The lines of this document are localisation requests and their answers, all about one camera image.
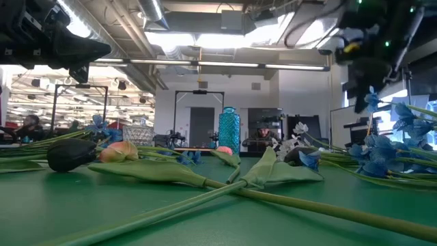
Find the orange-pink tulip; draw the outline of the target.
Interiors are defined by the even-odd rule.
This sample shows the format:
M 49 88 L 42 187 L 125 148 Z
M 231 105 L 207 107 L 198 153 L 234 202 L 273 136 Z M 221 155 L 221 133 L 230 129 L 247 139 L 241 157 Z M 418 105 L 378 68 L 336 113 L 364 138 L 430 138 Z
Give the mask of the orange-pink tulip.
M 277 161 L 272 148 L 268 148 L 262 158 L 238 182 L 229 179 L 225 184 L 200 176 L 188 167 L 178 163 L 173 155 L 161 155 L 159 151 L 159 148 L 152 148 L 150 158 L 140 159 L 138 147 L 128 141 L 117 142 L 102 150 L 99 155 L 100 162 L 89 165 L 88 168 L 95 172 L 130 176 L 147 181 L 182 182 L 198 187 L 210 187 L 210 191 L 138 215 L 119 225 L 94 232 L 86 240 L 87 243 L 97 243 L 148 226 L 229 193 L 345 219 L 437 243 L 437 228 L 329 204 L 262 192 L 264 185 L 269 182 L 321 181 L 323 179 L 321 175 L 308 167 L 291 166 Z

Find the grey door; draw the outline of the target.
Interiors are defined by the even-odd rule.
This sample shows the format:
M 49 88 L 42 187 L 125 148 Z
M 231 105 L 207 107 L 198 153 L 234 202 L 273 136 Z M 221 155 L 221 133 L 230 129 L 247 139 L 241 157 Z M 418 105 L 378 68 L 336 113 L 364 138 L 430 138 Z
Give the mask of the grey door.
M 191 107 L 189 146 L 209 148 L 214 133 L 214 108 Z

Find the pink tulip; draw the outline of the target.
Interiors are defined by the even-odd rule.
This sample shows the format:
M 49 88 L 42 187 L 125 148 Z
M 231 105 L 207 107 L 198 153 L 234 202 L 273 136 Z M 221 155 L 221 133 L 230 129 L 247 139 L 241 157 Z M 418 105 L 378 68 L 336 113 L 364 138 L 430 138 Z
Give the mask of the pink tulip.
M 234 154 L 232 149 L 227 146 L 219 146 L 216 149 L 210 151 L 210 153 L 220 159 L 224 164 L 233 167 L 234 171 L 231 173 L 226 183 L 230 185 L 235 178 L 240 174 L 240 157 L 238 154 Z

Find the person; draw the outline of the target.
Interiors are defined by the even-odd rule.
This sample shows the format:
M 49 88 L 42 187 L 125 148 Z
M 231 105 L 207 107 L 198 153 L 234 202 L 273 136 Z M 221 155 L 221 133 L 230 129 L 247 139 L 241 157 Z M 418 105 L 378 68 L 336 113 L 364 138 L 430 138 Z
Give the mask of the person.
M 269 128 L 250 128 L 249 136 L 242 142 L 242 146 L 249 152 L 264 152 L 268 146 L 274 148 L 281 143 L 281 138 Z
M 44 130 L 40 125 L 39 117 L 36 115 L 28 115 L 24 119 L 23 125 L 15 133 L 22 144 L 41 141 L 44 138 Z

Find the clear glass vase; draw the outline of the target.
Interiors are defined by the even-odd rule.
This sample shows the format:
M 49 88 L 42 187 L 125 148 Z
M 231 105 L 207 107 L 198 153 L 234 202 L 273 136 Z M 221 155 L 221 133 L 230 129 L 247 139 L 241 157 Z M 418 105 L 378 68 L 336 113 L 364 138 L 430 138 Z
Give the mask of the clear glass vase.
M 123 140 L 136 146 L 151 146 L 154 138 L 154 129 L 149 126 L 124 126 Z

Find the black cabinet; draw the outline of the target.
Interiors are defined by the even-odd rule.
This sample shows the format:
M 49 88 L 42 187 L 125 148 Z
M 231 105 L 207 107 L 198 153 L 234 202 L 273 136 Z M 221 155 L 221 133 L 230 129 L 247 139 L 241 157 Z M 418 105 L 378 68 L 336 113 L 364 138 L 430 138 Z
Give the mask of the black cabinet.
M 321 128 L 320 128 L 320 120 L 318 115 L 313 116 L 301 116 L 301 115 L 288 115 L 287 116 L 287 137 L 291 138 L 294 134 L 293 129 L 297 125 L 297 123 L 302 122 L 306 124 L 309 128 L 308 133 L 315 138 L 320 138 Z

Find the silver ventilation duct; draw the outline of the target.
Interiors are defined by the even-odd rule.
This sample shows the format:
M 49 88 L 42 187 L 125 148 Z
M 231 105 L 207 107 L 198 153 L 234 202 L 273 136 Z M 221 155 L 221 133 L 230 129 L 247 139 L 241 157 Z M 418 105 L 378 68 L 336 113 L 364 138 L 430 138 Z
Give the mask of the silver ventilation duct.
M 169 30 L 165 10 L 160 0 L 137 0 L 144 17 L 144 30 Z

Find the teal glass vase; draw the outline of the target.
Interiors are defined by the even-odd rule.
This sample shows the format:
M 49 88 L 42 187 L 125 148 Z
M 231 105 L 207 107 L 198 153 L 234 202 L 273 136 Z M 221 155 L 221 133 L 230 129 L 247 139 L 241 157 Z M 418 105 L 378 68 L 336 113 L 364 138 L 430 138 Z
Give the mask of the teal glass vase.
M 234 107 L 225 107 L 219 116 L 218 144 L 240 152 L 240 116 Z

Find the black gantry frame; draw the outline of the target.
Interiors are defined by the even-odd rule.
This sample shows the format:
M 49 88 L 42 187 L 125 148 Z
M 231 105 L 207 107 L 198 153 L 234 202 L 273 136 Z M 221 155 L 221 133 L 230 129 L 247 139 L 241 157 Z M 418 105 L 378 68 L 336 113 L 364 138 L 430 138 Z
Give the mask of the black gantry frame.
M 223 112 L 224 92 L 211 92 L 207 90 L 176 90 L 174 96 L 173 131 L 179 133 L 185 140 L 181 140 L 183 148 L 189 146 L 190 113 L 191 107 L 214 108 L 214 133 L 209 148 L 215 147 L 218 135 L 218 116 Z
M 54 95 L 53 95 L 53 108 L 52 108 L 52 114 L 51 114 L 51 125 L 50 125 L 50 133 L 54 132 L 55 129 L 55 114 L 56 114 L 56 108 L 57 108 L 57 98 L 58 98 L 58 89 L 60 87 L 64 87 L 64 88 L 68 88 L 68 87 L 72 87 L 72 85 L 60 85 L 60 84 L 55 84 L 55 91 L 54 91 Z M 107 102 L 108 102 L 108 97 L 109 97 L 109 87 L 108 86 L 103 86 L 103 85 L 90 85 L 87 83 L 78 83 L 76 85 L 74 85 L 74 87 L 76 89 L 91 89 L 91 88 L 102 88 L 104 89 L 104 109 L 103 109 L 103 117 L 102 120 L 105 121 L 106 120 L 106 116 L 107 116 Z

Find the green table mat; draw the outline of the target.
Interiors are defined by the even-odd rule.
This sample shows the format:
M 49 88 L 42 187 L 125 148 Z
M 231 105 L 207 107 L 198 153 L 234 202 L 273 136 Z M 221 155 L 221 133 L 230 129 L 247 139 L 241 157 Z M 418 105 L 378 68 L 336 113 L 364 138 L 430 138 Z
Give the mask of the green table mat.
M 437 193 L 392 189 L 327 165 L 321 182 L 269 184 L 265 191 L 437 227 Z M 203 193 L 80 167 L 0 174 L 0 246 L 37 245 L 107 226 Z M 394 232 L 225 195 L 106 246 L 434 246 Z

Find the white flower spray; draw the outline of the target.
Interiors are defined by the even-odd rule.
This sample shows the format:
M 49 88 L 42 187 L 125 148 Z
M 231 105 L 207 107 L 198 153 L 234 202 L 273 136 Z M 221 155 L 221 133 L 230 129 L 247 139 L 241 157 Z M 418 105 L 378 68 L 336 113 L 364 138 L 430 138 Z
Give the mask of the white flower spray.
M 314 152 L 332 150 L 343 152 L 343 148 L 333 146 L 323 139 L 316 139 L 309 133 L 309 127 L 299 122 L 292 129 L 292 136 L 284 141 L 273 140 L 273 148 L 278 161 L 290 162 L 292 155 L 298 156 L 298 152 Z

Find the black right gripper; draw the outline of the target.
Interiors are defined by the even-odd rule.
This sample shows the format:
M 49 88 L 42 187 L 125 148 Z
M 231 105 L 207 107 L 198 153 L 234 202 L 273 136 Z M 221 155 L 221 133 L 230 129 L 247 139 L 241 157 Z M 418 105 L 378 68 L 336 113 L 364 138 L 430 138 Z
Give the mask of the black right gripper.
M 375 53 L 378 43 L 379 24 L 370 20 L 360 21 L 357 15 L 345 13 L 338 22 L 338 28 L 345 31 L 360 31 L 361 36 L 343 38 L 343 46 L 336 48 L 336 62 L 350 65 L 348 96 L 355 98 L 354 112 L 362 113 L 368 106 L 366 95 L 382 90 L 382 82 L 391 72 L 391 65 Z

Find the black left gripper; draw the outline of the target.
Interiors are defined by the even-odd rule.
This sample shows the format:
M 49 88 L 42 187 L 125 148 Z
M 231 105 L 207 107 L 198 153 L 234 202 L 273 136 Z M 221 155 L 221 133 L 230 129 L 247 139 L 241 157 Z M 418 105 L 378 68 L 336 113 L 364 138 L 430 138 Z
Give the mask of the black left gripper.
M 57 0 L 0 0 L 0 63 L 69 68 L 74 80 L 87 83 L 89 62 L 111 46 L 68 32 L 69 24 Z

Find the black tulip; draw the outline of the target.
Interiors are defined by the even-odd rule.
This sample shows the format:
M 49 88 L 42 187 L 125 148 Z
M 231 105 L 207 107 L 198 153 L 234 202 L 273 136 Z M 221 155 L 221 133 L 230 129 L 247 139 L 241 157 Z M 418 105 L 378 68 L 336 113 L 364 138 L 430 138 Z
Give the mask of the black tulip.
M 172 162 L 159 164 L 153 161 L 137 161 L 113 167 L 108 164 L 91 166 L 92 170 L 99 172 L 132 176 L 145 180 L 183 182 L 189 185 L 212 187 L 213 190 L 170 206 L 134 216 L 115 225 L 78 232 L 41 243 L 38 246 L 90 246 L 177 215 L 228 193 L 246 191 L 248 187 L 262 189 L 267 182 L 321 181 L 323 177 L 318 174 L 317 165 L 307 165 L 300 160 L 314 152 L 314 150 L 307 148 L 294 148 L 285 157 L 278 159 L 273 148 L 268 147 L 262 158 L 245 176 L 235 183 L 232 182 L 234 177 L 230 176 L 227 184 L 207 179 L 195 174 L 187 167 Z
M 96 159 L 97 145 L 82 139 L 61 139 L 51 143 L 44 154 L 0 158 L 0 174 L 40 171 L 38 161 L 47 161 L 54 172 L 66 173 Z

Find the long ceiling light strip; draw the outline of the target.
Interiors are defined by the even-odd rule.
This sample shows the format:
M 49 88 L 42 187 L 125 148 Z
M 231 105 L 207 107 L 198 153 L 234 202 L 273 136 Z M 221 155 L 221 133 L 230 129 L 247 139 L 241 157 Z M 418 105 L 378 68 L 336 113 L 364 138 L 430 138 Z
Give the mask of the long ceiling light strip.
M 326 72 L 328 66 L 309 66 L 300 64 L 262 64 L 244 63 L 232 61 L 206 61 L 206 60 L 168 60 L 168 59 L 120 59 L 120 58 L 100 58 L 94 61 L 97 64 L 147 64 L 147 65 L 166 65 L 166 66 L 211 66 L 227 68 L 254 68 L 269 70 L 304 70 Z

